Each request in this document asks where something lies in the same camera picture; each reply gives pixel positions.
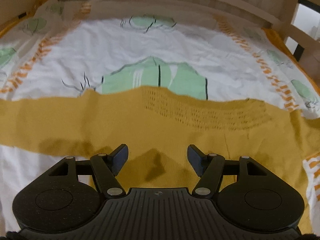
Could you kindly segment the white leaf-print duvet cover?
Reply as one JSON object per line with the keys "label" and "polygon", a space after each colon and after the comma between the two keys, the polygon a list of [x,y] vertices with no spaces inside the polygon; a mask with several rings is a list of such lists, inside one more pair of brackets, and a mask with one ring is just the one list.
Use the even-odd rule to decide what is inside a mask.
{"label": "white leaf-print duvet cover", "polygon": [[319,120],[319,94],[261,28],[189,8],[48,0],[1,37],[1,101],[140,87],[253,99]]}

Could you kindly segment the mustard yellow knit sweater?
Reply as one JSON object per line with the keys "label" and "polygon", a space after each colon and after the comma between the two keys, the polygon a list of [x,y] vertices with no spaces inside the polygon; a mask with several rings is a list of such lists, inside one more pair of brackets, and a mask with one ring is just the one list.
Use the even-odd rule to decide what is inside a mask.
{"label": "mustard yellow knit sweater", "polygon": [[187,147],[228,159],[248,155],[294,187],[310,206],[304,232],[319,232],[319,120],[259,100],[213,102],[140,87],[77,98],[1,101],[1,230],[17,230],[16,194],[61,157],[85,159],[120,144],[131,187],[188,187],[197,177]]}

